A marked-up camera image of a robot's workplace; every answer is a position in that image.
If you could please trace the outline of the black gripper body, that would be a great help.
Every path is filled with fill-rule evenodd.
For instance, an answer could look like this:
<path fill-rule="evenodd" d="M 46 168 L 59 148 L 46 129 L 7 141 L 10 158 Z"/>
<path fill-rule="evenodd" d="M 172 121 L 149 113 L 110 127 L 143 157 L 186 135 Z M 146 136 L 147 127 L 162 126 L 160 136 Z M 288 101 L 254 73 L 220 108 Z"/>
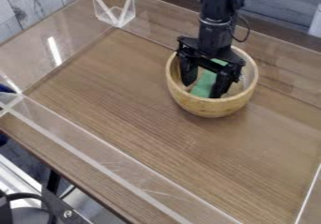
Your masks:
<path fill-rule="evenodd" d="M 224 60 L 229 63 L 230 66 L 228 68 L 228 71 L 230 73 L 233 82 L 240 81 L 241 70 L 242 67 L 246 65 L 246 61 L 232 50 L 232 47 L 228 47 L 218 53 L 206 54 L 205 52 L 198 50 L 196 38 L 181 36 L 177 40 L 178 40 L 177 56 L 180 57 L 180 60 L 182 57 L 188 57 L 194 62 L 196 65 L 201 62 L 201 60 L 212 60 L 213 58 Z"/>

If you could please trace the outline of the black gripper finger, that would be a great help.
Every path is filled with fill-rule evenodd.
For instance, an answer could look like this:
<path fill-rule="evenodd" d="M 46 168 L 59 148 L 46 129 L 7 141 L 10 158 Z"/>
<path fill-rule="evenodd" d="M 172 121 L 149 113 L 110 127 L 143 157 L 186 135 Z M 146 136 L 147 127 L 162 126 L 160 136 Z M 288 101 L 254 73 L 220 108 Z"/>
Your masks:
<path fill-rule="evenodd" d="M 221 98 L 228 93 L 232 83 L 232 76 L 228 73 L 218 73 L 210 90 L 210 98 Z"/>
<path fill-rule="evenodd" d="M 198 75 L 198 65 L 188 58 L 182 57 L 180 60 L 180 69 L 181 69 L 181 79 L 182 83 L 189 86 L 197 80 Z"/>

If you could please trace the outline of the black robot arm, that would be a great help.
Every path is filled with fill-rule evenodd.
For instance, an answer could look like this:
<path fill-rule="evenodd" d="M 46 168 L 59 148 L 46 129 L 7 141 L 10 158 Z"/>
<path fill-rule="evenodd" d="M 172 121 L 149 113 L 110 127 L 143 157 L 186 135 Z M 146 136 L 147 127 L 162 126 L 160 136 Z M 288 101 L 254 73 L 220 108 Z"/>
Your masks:
<path fill-rule="evenodd" d="M 245 0 L 201 0 L 198 37 L 181 36 L 177 56 L 182 83 L 192 85 L 198 76 L 198 68 L 214 73 L 209 98 L 221 98 L 240 82 L 244 58 L 233 51 L 232 42 L 245 42 L 250 34 L 240 39 L 234 36 L 240 9 Z"/>

